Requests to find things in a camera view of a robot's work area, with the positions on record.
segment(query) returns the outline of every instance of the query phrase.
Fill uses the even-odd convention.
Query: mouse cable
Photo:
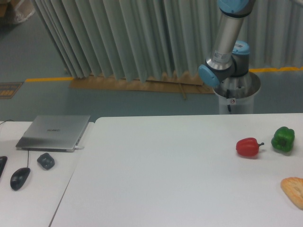
[[[84,147],[75,146],[75,150],[82,150],[82,149],[84,149]]]
[[[5,122],[14,122],[14,120],[6,120],[6,121],[4,121],[4,122],[2,122],[2,123],[0,123],[0,124],[3,124],[3,123],[5,123]]]
[[[29,150],[27,150],[27,168],[28,168]]]

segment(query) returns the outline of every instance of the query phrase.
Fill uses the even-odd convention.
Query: laptop lid
[[[37,116],[16,147],[29,150],[73,151],[89,119],[89,115]]]

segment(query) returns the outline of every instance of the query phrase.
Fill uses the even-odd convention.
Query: black mouse
[[[19,190],[27,180],[27,177],[30,173],[30,168],[20,168],[16,172],[14,172],[13,176],[10,179],[10,186],[13,190]]]
[[[44,153],[40,155],[40,157],[37,159],[37,162],[40,163],[40,165],[44,168],[49,170],[55,165],[55,160],[52,156],[48,153]]]

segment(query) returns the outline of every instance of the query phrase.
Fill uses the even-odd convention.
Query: green floor
[[[66,77],[64,65],[37,14],[0,28],[0,82]],[[303,71],[258,73],[262,87],[255,113],[302,113]],[[218,114],[215,95],[80,90],[70,81],[27,82],[12,99],[0,100],[0,121],[32,121],[39,114],[106,116]]]

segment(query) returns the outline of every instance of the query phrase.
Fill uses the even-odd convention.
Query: laptop logo
[[[61,129],[48,129],[47,131],[61,131]]]

